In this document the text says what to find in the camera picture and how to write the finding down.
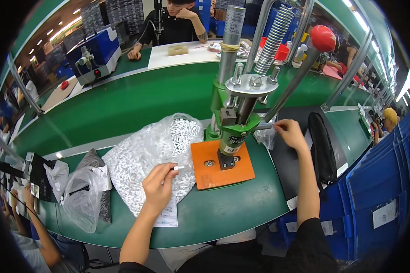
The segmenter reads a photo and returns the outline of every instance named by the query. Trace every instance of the blonde hair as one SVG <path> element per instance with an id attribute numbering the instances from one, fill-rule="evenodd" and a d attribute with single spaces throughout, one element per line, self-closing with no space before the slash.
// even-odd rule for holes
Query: blonde hair
<path id="1" fill-rule="evenodd" d="M 398 115 L 392 108 L 384 109 L 383 116 L 395 127 L 398 124 Z"/>

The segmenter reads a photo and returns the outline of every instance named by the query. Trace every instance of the green workbench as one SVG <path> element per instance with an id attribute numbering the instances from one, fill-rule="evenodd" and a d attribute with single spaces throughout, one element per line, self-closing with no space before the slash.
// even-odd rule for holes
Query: green workbench
<path id="1" fill-rule="evenodd" d="M 211 117 L 211 88 L 219 63 L 195 63 L 147 70 L 151 49 L 142 51 L 142 59 L 119 60 L 116 71 L 98 86 L 57 105 L 36 119 L 13 141 L 17 153 L 42 156 L 60 153 L 90 142 L 130 134 L 149 123 L 175 112 L 187 113 L 199 120 Z M 281 67 L 279 88 L 269 96 L 270 107 L 293 78 L 296 68 Z M 339 83 L 337 79 L 309 72 L 285 106 L 321 105 Z M 337 105 L 343 105 L 346 92 Z M 369 94 L 357 90 L 349 105 L 363 104 Z M 358 123 L 357 111 L 326 113 L 350 166 L 367 148 L 370 140 Z M 264 146 L 252 137 L 246 140 L 256 178 L 215 190 L 196 187 L 178 204 L 178 227 L 154 228 L 151 248 L 167 248 L 208 242 L 243 232 L 269 222 L 289 211 L 278 175 Z M 103 156 L 110 148 L 94 147 Z M 74 171 L 84 153 L 62 158 Z M 95 233 L 88 234 L 71 222 L 56 203 L 40 201 L 39 213 L 46 227 L 85 243 L 121 247 L 135 217 L 113 189 L 112 224 L 99 222 Z"/>

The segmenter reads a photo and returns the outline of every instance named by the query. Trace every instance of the hand press machine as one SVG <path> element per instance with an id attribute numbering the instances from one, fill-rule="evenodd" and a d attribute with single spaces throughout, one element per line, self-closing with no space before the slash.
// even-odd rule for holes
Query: hand press machine
<path id="1" fill-rule="evenodd" d="M 290 4 L 292 8 L 284 4 L 279 8 L 267 41 L 255 64 L 254 73 L 251 73 L 267 15 L 275 1 L 264 1 L 246 67 L 243 63 L 237 63 L 235 70 L 237 51 L 233 49 L 240 44 L 246 9 L 232 5 L 227 7 L 219 74 L 213 81 L 212 121 L 206 129 L 205 142 L 191 144 L 199 190 L 227 186 L 255 178 L 244 140 L 255 130 L 271 128 L 275 122 L 271 119 L 283 107 L 320 54 L 334 50 L 336 44 L 334 33 L 326 26 L 315 26 L 311 30 L 313 46 L 309 48 L 307 57 L 294 78 L 264 118 L 253 113 L 256 103 L 266 104 L 268 95 L 279 86 L 280 68 L 275 66 L 270 75 L 267 73 L 275 61 L 274 56 L 294 17 L 292 8 L 295 7 L 296 1 L 286 0 L 285 3 Z"/>

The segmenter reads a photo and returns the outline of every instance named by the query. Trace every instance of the black pouch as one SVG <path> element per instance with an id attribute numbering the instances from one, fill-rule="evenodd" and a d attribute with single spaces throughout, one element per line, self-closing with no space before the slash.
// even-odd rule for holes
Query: black pouch
<path id="1" fill-rule="evenodd" d="M 311 145 L 311 158 L 316 173 L 317 187 L 322 196 L 323 185 L 329 186 L 337 179 L 336 159 L 328 130 L 320 114 L 310 113 L 308 116 L 308 130 L 313 142 Z"/>

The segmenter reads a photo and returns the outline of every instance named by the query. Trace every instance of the coil spring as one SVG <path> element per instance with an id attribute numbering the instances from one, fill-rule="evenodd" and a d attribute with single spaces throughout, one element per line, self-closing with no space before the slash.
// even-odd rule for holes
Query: coil spring
<path id="1" fill-rule="evenodd" d="M 276 52 L 294 16 L 295 14 L 292 12 L 292 8 L 281 4 L 267 36 L 263 51 L 254 67 L 254 71 L 258 74 L 266 74 L 270 65 L 275 61 Z"/>

